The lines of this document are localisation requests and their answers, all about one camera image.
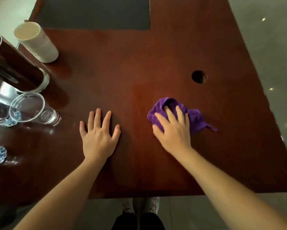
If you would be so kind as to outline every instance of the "hand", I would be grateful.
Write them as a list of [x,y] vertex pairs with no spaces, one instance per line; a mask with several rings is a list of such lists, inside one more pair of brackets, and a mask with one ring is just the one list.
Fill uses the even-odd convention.
[[96,116],[94,112],[89,113],[88,132],[85,130],[85,123],[80,122],[80,134],[83,140],[83,151],[86,160],[96,158],[104,159],[104,162],[114,152],[119,136],[120,126],[116,125],[112,137],[109,134],[109,120],[112,113],[107,112],[101,127],[101,110],[97,109]]
[[153,133],[157,139],[161,142],[164,149],[175,156],[179,151],[191,148],[190,145],[190,133],[189,133],[189,118],[186,113],[185,119],[183,112],[176,106],[178,119],[171,110],[165,106],[165,111],[168,115],[169,121],[159,113],[155,113],[155,116],[164,128],[164,133],[156,126],[153,125]]

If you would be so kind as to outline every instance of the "forearm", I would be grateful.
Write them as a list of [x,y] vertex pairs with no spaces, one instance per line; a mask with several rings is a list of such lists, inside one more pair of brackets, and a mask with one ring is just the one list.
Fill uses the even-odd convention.
[[195,150],[185,150],[176,159],[196,179],[231,229],[287,229],[284,216]]
[[38,202],[15,229],[72,229],[104,163],[100,159],[84,160]]

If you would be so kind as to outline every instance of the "finger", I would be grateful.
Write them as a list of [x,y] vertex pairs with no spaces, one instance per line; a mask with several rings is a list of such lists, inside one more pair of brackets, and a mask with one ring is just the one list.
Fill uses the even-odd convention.
[[168,120],[169,120],[170,123],[176,122],[176,118],[173,115],[173,113],[171,112],[171,110],[168,108],[168,106],[165,106],[165,112],[168,115]]
[[112,134],[112,141],[115,142],[115,144],[118,143],[120,134],[121,134],[120,125],[118,124],[116,125],[114,133]]
[[102,123],[102,129],[106,130],[107,132],[109,132],[109,122],[110,122],[111,115],[112,115],[111,111],[107,112],[105,118],[103,119],[103,123]]
[[157,117],[157,119],[159,120],[159,122],[161,123],[161,125],[163,126],[164,129],[170,125],[168,120],[164,116],[162,116],[161,114],[155,113],[154,115]]
[[184,114],[183,114],[182,110],[180,109],[179,106],[176,106],[175,109],[177,111],[179,123],[182,125],[185,125],[185,119],[184,119]]
[[153,134],[156,136],[156,138],[161,141],[164,137],[164,133],[162,133],[162,131],[159,129],[158,126],[156,126],[155,124],[152,125],[153,128]]
[[94,117],[94,128],[100,128],[101,127],[101,109],[97,109],[96,116]]
[[87,123],[88,131],[92,131],[93,130],[93,119],[94,119],[94,112],[90,111],[89,112],[89,117],[88,117],[88,123]]
[[80,134],[82,138],[87,135],[87,132],[85,130],[85,123],[83,121],[80,122]]
[[186,115],[185,115],[185,127],[189,131],[189,117],[188,117],[188,113],[186,113]]

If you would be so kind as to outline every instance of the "black pants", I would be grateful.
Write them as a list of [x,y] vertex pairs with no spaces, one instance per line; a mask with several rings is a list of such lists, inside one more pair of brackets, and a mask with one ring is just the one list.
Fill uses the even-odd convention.
[[[112,230],[137,230],[137,217],[135,214],[124,213],[116,218]],[[160,218],[154,213],[144,213],[139,222],[140,230],[165,230]]]

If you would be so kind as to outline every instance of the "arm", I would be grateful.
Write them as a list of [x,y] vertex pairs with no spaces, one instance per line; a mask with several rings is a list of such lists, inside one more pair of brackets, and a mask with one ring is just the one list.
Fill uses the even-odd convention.
[[255,193],[199,155],[190,145],[189,119],[176,107],[178,119],[165,108],[168,120],[156,113],[165,132],[153,125],[162,146],[196,179],[226,224],[234,230],[287,230],[287,218]]
[[106,159],[114,152],[120,127],[109,135],[111,112],[107,112],[101,127],[101,110],[90,112],[88,132],[80,122],[85,159],[82,164],[40,200],[14,228],[15,230],[72,229],[82,210],[91,187]]

